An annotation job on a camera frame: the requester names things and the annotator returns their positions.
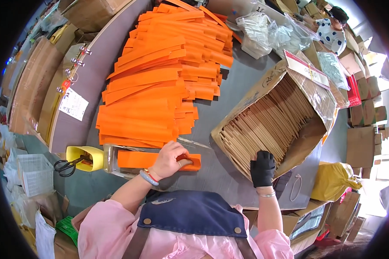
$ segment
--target apron strap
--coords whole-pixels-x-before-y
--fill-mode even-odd
[[[238,244],[239,251],[241,252],[244,259],[256,259],[256,255],[246,238],[235,237],[235,241]]]
[[[138,227],[127,249],[125,249],[122,259],[139,259],[149,232],[150,228],[148,227]]]
[[[137,227],[127,249],[125,249],[122,259],[139,259],[149,232],[150,228],[148,227]],[[235,237],[235,241],[244,259],[256,259],[255,253],[246,238]]]

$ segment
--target hand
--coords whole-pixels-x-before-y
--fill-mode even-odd
[[[268,151],[258,151],[255,160],[250,162],[250,175],[253,186],[272,186],[272,178],[275,172],[274,155]]]
[[[293,13],[294,17],[299,20],[300,22],[302,22],[304,19],[303,19],[303,16],[298,14],[298,13]]]
[[[157,181],[172,176],[183,166],[193,163],[189,159],[177,162],[176,158],[182,154],[189,154],[189,152],[180,143],[170,141],[160,150],[156,162],[148,171]]]

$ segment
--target scissors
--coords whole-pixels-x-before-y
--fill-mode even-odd
[[[53,165],[53,169],[58,172],[58,174],[62,177],[69,177],[73,175],[76,169],[76,164],[82,162],[84,164],[92,164],[92,160],[89,158],[89,155],[81,155],[78,159],[73,160],[72,162],[68,162],[67,160],[59,160]],[[66,163],[61,167],[56,167],[60,163]],[[72,171],[68,174],[62,174],[63,171],[73,168]]]

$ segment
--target gloved hand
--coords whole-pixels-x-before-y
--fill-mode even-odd
[[[304,19],[303,19],[303,16],[300,15],[300,14],[298,14],[298,13],[294,13],[293,15],[294,15],[294,17],[295,17],[297,20],[299,20],[300,22],[302,22],[302,21],[304,20]]]
[[[250,162],[250,175],[253,186],[272,186],[272,178],[275,172],[274,155],[268,151],[258,151],[256,159]]]

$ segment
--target worker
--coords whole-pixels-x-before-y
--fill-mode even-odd
[[[259,151],[250,162],[259,196],[258,232],[249,235],[242,207],[232,208],[208,191],[149,192],[152,185],[192,163],[180,143],[169,142],[152,167],[121,186],[109,200],[96,203],[80,225],[81,258],[294,258],[282,232],[282,217],[271,180],[273,155]],[[139,206],[146,197],[145,204]]]
[[[330,19],[312,19],[308,14],[304,16],[294,13],[294,17],[299,21],[309,24],[312,31],[320,37],[320,43],[328,52],[340,55],[346,48],[346,38],[343,27],[346,25],[349,17],[342,8],[334,6],[327,12]]]

